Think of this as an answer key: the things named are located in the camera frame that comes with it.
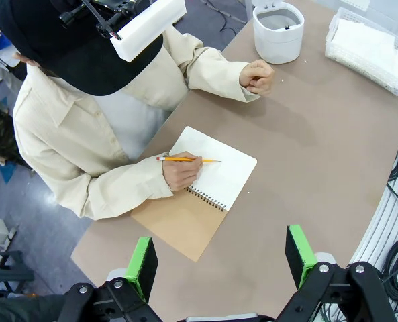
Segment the ear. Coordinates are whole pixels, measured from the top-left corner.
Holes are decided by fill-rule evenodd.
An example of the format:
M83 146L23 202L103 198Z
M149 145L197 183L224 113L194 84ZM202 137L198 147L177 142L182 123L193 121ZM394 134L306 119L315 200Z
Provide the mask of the ear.
M40 65L37 63L37 62L35 62L34 60L32 60L32 59L29 59L29 58L27 58L27 57L25 57L24 55L21 55L19 52L16 52L14 55L12 55L15 59L18 59L18 60L20 60L20 61L22 61L22 62L25 62L26 64L29 64L30 66L36 66L36 67L39 67Z

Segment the spiral binding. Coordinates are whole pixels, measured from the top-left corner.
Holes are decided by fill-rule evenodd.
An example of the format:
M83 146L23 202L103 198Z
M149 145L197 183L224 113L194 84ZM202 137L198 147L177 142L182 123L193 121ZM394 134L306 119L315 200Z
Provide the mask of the spiral binding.
M189 187L185 188L185 190L187 190L189 193L192 193L197 198L200 198L201 200L206 201L212 207L215 207L216 209L218 209L220 211L224 211L225 210L224 208L227 206L227 205L224 205L223 203L220 203L218 200L211 198L211 196L206 195L203 191L200 191L199 189L196 189L193 186L189 186Z

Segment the white plastic basket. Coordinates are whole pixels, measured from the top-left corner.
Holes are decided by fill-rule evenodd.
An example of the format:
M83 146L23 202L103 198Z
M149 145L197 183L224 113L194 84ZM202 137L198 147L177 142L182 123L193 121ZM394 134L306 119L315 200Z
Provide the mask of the white plastic basket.
M329 32L326 37L326 57L335 60L336 62L339 62L340 64L343 64L348 68L351 68L352 70L355 70L356 72L364 75L365 77L371 79L372 81L380 84L382 87L385 87L388 91L392 92L394 95L398 95L397 78L395 78L393 75L389 74L382 68L379 68L378 66L370 63L369 61L346 50L345 48L342 48L332 43L334 34L338 29L339 19L345 19L356 23L363 23L368 27L395 36L395 49L398 49L398 36L386 30L384 27L381 27L380 25L362 17L361 15L357 15L356 13L353 13L344 8L339 8L337 14L333 17L333 20L330 23Z

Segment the gray floor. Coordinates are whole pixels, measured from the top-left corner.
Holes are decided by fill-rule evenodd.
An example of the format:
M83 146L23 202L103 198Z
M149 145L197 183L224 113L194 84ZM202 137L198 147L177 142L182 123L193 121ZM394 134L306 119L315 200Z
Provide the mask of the gray floor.
M202 39L206 46L224 49L234 37L234 32L219 32L224 24L223 17L200 0L185 2L188 13L177 28ZM238 0L213 0L212 3L246 20L245 9ZM242 28L238 22L227 21L227 26L237 32ZM30 176L28 170L19 167L5 184L0 174L0 218L5 220L8 228L18 228L11 249L21 250L26 264L36 272L36 280L26 286L26 291L40 295L61 294L73 284L88 282L70 259L70 254L90 221L79 219L68 209L57 205L39 176Z

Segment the spiral notebook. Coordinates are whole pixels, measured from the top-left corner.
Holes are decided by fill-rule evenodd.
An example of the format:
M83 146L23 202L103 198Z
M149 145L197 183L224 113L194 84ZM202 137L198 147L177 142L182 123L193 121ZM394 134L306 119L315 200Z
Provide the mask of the spiral notebook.
M191 127L184 129L170 155L184 151L221 162L204 163L189 188L170 198L148 199L131 216L196 262L238 198L257 160Z

